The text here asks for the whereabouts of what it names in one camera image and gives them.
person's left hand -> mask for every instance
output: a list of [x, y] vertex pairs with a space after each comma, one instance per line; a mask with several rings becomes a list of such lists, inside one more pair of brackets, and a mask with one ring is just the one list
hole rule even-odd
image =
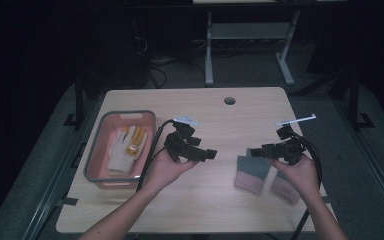
[[152, 160], [142, 188], [159, 192], [197, 164], [198, 161], [174, 162], [164, 149]]

white metal stand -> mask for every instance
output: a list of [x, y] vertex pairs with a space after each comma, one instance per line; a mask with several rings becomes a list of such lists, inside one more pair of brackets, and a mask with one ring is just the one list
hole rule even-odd
[[290, 22], [280, 23], [213, 23], [211, 12], [207, 23], [207, 54], [205, 56], [205, 85], [212, 86], [213, 67], [211, 62], [212, 39], [285, 39], [285, 46], [276, 59], [286, 84], [293, 85], [294, 80], [286, 63], [286, 55], [294, 36], [300, 11], [295, 11]]

plastic container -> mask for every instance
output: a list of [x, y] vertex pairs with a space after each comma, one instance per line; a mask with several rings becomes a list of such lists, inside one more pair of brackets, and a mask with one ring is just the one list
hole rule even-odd
[[[155, 134], [155, 124], [155, 114], [148, 110], [108, 112], [102, 116], [83, 170], [85, 178], [98, 187], [105, 189], [136, 188]], [[117, 138], [118, 129], [131, 126], [146, 129], [147, 139], [145, 145], [138, 158], [134, 161], [130, 173], [110, 174], [108, 162], [111, 143]]]

dark background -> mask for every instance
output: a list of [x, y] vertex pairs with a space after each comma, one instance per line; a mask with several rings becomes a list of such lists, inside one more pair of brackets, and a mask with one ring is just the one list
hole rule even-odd
[[[136, 54], [140, 44], [135, 36], [146, 37], [155, 51], [205, 39], [205, 11], [138, 15], [117, 7], [100, 9], [121, 2], [93, 2], [86, 9], [91, 2], [0, 1], [0, 205], [58, 100], [76, 79], [83, 80], [91, 98], [109, 89], [140, 88], [148, 79], [150, 56]], [[384, 108], [384, 3], [361, 2], [306, 8], [294, 41], [317, 42], [310, 71], [329, 74], [339, 66], [350, 67]], [[333, 13], [326, 11], [332, 8]], [[265, 18], [275, 20], [279, 12], [289, 11], [273, 9]], [[229, 11], [222, 16], [232, 19]], [[262, 14], [255, 10], [234, 16], [245, 21]], [[173, 31], [177, 37], [168, 37]], [[190, 57], [187, 51], [176, 53]]]

hole in table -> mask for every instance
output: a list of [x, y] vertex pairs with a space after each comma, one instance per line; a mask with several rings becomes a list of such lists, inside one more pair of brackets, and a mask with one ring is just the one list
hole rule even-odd
[[227, 105], [233, 105], [236, 103], [236, 99], [232, 97], [227, 97], [224, 99], [224, 103], [226, 103]]

